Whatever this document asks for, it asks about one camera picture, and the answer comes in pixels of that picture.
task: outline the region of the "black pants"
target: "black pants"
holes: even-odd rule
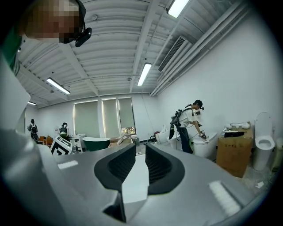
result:
[[[187,133],[187,128],[177,127],[177,131],[180,134],[183,151],[192,154],[193,151],[190,147],[190,139],[189,139],[189,135]]]

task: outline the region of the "toilet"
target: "toilet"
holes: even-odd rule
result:
[[[216,145],[217,145],[217,133],[206,133],[209,141],[204,141],[202,138],[196,136],[191,139],[194,143],[194,154],[200,157],[208,158],[211,160],[216,159]]]
[[[172,149],[175,150],[182,150],[182,143],[181,143],[181,138],[179,133],[177,133],[177,131],[175,130],[175,133],[173,135],[173,137],[171,139],[169,139],[169,137],[167,137],[168,143],[171,145]]]
[[[272,136],[272,120],[267,112],[261,112],[255,120],[256,150],[253,154],[252,166],[261,171],[265,168],[272,149],[275,146]]]

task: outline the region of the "window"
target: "window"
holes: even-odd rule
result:
[[[88,137],[100,137],[97,101],[74,104],[74,130]]]
[[[136,135],[132,98],[119,98],[118,102],[122,132]]]
[[[102,100],[102,116],[105,137],[120,136],[116,99]]]

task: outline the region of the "ceiling light fixture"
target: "ceiling light fixture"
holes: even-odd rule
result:
[[[138,82],[139,87],[143,85],[143,82],[145,81],[145,78],[146,78],[147,74],[149,73],[150,68],[151,68],[151,64],[145,63],[143,70],[142,70],[142,73],[141,73],[140,80]]]
[[[66,94],[70,94],[70,91],[66,90],[63,86],[59,85],[57,82],[55,82],[52,78],[48,78],[47,82],[49,82],[51,85],[55,86],[56,88],[60,89]]]
[[[28,102],[28,104],[31,104],[31,105],[36,105],[35,103],[33,103],[33,102]]]
[[[177,18],[181,11],[185,8],[189,0],[174,0],[170,5],[167,13],[175,18]]]

